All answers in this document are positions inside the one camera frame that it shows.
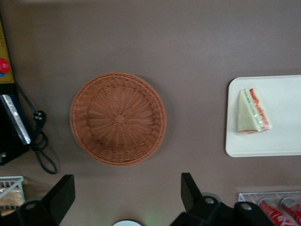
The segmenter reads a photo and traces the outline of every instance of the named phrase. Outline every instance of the black cable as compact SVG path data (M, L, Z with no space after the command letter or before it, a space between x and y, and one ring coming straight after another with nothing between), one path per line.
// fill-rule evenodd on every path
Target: black cable
M48 137L42 131L44 124L46 122L46 114L43 111L36 111L33 105L31 104L31 102L29 101L29 99L27 98L27 96L25 95L25 93L23 92L23 90L21 89L21 87L18 85L18 83L15 82L15 84L18 91L20 92L20 94L22 95L22 97L24 98L24 100L27 102L28 106L32 110L33 119L36 121L36 128L32 134L32 141L30 143L30 147L35 152L37 160L40 166L42 167L42 169L45 172L54 175L57 173L56 164L44 153L44 149L48 146ZM46 159L53 166L54 168L53 171L49 170L43 164L41 156L44 157L44 159Z

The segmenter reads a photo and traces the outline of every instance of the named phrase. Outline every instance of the white tray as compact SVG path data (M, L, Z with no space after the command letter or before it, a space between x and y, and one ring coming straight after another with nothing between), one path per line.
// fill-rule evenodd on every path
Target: white tray
M257 204L260 199L270 198L278 208L286 214L286 217L289 218L296 226L298 226L297 222L282 208L280 202L282 199L286 197L291 197L297 202L301 203L301 192L300 191L292 191L292 192L263 192L263 193L239 193L238 201L239 202L252 202Z
M238 94L257 88L273 125L270 131L238 134ZM229 85L226 152L232 157L301 155L301 75L248 77Z

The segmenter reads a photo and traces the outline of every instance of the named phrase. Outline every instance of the brown surface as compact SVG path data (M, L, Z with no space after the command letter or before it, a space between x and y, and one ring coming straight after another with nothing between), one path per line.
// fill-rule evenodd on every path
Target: brown surface
M16 79L37 109L60 173L28 152L1 176L45 194L73 173L76 201L62 226L123 218L167 226L183 210L181 172L233 205L238 192L301 190L301 156L231 158L225 152L227 86L236 77L301 74L299 0L2 0ZM102 73L136 74L161 95L165 140L145 162L115 168L86 155L69 126L76 93Z

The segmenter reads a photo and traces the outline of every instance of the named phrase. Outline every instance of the wicker basket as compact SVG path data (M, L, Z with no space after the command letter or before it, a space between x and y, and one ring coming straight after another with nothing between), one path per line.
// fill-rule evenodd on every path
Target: wicker basket
M71 129L94 159L130 166L158 150L166 132L166 112L147 82L127 73L108 73L92 79L76 95Z

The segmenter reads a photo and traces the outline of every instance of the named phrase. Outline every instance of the black device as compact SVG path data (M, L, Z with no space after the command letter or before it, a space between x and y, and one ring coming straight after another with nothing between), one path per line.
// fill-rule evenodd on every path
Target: black device
M32 110L33 119L36 122L33 129L29 127L22 111L18 94L21 94ZM44 149L48 146L48 138L42 131L45 122L46 114L34 109L14 80L0 17L0 166L14 160L31 148L44 171L56 174L55 163L44 153ZM44 165L41 157L52 165L53 170Z
M182 173L181 197L186 212L170 226L274 226L260 207L251 202L237 202L234 208L203 196L190 173Z
M65 175L40 200L1 217L0 226L58 226L75 200L74 176Z

